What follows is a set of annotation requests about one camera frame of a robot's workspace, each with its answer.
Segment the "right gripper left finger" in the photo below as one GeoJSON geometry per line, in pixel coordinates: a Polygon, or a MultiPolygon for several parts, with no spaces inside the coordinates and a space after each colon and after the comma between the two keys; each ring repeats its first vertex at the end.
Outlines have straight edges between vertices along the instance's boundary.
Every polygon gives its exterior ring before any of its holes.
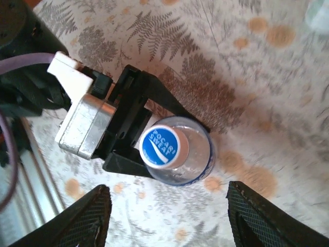
{"type": "Polygon", "coordinates": [[[105,246],[111,211],[109,187],[98,185],[11,246],[105,246]]]}

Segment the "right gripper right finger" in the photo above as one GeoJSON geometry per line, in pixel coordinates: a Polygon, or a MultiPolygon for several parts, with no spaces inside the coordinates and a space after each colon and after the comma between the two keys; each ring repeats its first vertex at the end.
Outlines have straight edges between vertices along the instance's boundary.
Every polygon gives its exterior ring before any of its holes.
{"type": "Polygon", "coordinates": [[[240,181],[229,182],[228,217],[236,246],[328,246],[328,238],[240,181]]]}

